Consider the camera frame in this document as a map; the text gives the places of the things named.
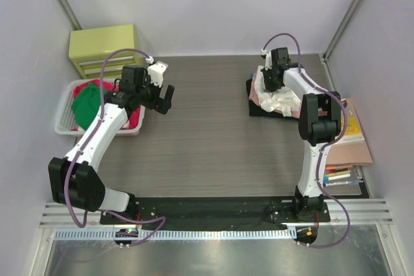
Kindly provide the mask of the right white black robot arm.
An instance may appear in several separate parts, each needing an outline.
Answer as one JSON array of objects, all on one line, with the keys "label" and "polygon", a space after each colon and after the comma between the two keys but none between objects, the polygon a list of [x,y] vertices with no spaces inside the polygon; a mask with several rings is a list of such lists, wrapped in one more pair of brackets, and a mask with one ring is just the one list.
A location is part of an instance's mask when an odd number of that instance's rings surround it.
[{"label": "right white black robot arm", "polygon": [[289,207],[298,222],[310,222],[323,211],[321,175],[331,144],[341,132],[340,95],[319,86],[297,63],[291,62],[287,48],[261,51],[265,66],[260,69],[265,89],[288,87],[301,98],[298,131],[305,153],[301,178]]}]

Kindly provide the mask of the white printed t shirt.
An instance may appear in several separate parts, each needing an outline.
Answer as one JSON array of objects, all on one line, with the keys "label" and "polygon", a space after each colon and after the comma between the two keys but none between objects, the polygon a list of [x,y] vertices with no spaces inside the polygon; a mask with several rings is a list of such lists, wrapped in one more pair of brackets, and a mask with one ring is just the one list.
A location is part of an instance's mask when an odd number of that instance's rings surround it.
[{"label": "white printed t shirt", "polygon": [[258,66],[252,79],[250,99],[266,112],[278,112],[283,117],[299,118],[301,100],[288,87],[282,87],[276,92],[267,92],[261,69]]}]

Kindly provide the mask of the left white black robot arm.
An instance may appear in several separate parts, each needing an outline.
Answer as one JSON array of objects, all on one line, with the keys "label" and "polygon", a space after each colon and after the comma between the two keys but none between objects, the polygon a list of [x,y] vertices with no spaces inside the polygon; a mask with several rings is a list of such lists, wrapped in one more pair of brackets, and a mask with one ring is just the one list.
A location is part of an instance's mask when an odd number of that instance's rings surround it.
[{"label": "left white black robot arm", "polygon": [[171,108],[174,86],[161,89],[168,65],[158,61],[149,67],[126,65],[117,88],[104,94],[104,106],[80,141],[63,158],[48,166],[53,201],[84,211],[114,212],[125,218],[138,214],[135,196],[105,187],[98,168],[118,131],[140,107],[166,114]]}]

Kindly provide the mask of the pink t shirt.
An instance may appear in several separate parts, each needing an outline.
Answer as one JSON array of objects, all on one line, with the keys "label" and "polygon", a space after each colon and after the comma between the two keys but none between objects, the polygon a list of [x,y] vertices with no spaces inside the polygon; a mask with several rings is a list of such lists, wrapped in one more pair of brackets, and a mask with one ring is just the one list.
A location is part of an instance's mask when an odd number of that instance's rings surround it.
[{"label": "pink t shirt", "polygon": [[247,81],[249,114],[269,118],[297,120],[300,116],[301,100],[288,87],[275,92],[265,90],[263,73],[257,69]]}]

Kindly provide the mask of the black t shirt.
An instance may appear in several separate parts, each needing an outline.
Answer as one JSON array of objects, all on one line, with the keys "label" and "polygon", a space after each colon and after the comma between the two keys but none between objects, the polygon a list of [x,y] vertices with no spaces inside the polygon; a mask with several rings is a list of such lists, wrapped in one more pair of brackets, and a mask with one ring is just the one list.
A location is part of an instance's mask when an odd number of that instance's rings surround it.
[{"label": "black t shirt", "polygon": [[260,106],[256,105],[253,100],[250,99],[252,90],[252,79],[246,81],[246,93],[248,96],[248,111],[249,116],[255,117],[268,117],[268,118],[283,118],[283,115],[278,112],[266,112]]}]

